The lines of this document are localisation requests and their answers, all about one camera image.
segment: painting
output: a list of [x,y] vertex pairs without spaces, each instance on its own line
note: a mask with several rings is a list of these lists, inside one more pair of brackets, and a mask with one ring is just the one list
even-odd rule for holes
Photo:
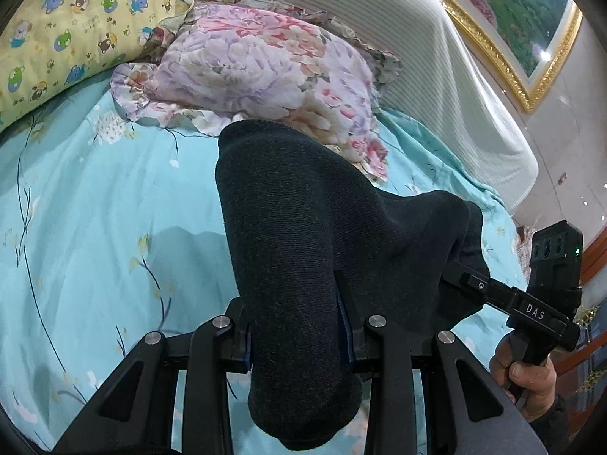
[[573,0],[441,1],[524,111],[533,111],[563,65],[582,22]]

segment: wall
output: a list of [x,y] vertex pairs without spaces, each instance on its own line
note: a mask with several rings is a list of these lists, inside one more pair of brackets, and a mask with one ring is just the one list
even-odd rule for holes
[[607,223],[607,53],[587,21],[541,104],[530,115],[477,65],[521,127],[539,164],[538,179],[515,213],[544,228],[567,219],[587,246]]

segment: dark gray sock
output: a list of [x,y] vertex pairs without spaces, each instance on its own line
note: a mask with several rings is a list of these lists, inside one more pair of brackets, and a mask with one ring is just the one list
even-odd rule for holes
[[432,334],[479,310],[440,282],[457,259],[489,275],[480,209],[444,191],[400,197],[280,123],[219,137],[215,172],[236,283],[253,327],[253,421],[292,450],[328,441],[356,414],[334,271],[368,309]]

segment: pillow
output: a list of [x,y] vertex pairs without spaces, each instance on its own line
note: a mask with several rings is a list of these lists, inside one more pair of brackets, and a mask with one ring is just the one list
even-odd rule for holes
[[0,131],[63,89],[142,51],[180,0],[24,0],[0,36]]
[[[112,94],[129,120],[156,118],[166,127],[175,115],[203,116],[206,125],[211,112],[228,122],[234,115],[280,121],[371,179],[387,179],[373,74],[350,44],[264,9],[195,7],[199,18],[178,31],[160,65],[132,63],[114,71]],[[202,133],[219,133],[216,124],[207,129],[192,122]]]
[[317,25],[332,35],[338,36],[365,59],[374,75],[374,84],[381,94],[386,87],[396,80],[400,74],[401,59],[390,51],[377,50],[369,43],[358,38],[356,33],[348,26],[342,24],[336,17],[325,10],[311,11],[282,0],[181,0],[189,5],[189,11],[181,16],[168,18],[159,24],[159,28],[151,36],[146,45],[143,55],[151,62],[157,62],[162,58],[166,48],[169,47],[178,31],[184,30],[184,25],[192,25],[201,17],[200,10],[206,6],[202,3],[225,3],[229,5],[246,6],[261,10],[269,10],[282,15],[295,17],[296,19]]

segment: white blanket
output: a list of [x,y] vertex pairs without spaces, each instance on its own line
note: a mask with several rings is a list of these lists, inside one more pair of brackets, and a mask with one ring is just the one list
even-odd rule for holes
[[397,54],[403,72],[383,103],[438,135],[514,212],[535,182],[537,161],[439,0],[286,1],[328,10],[361,39]]

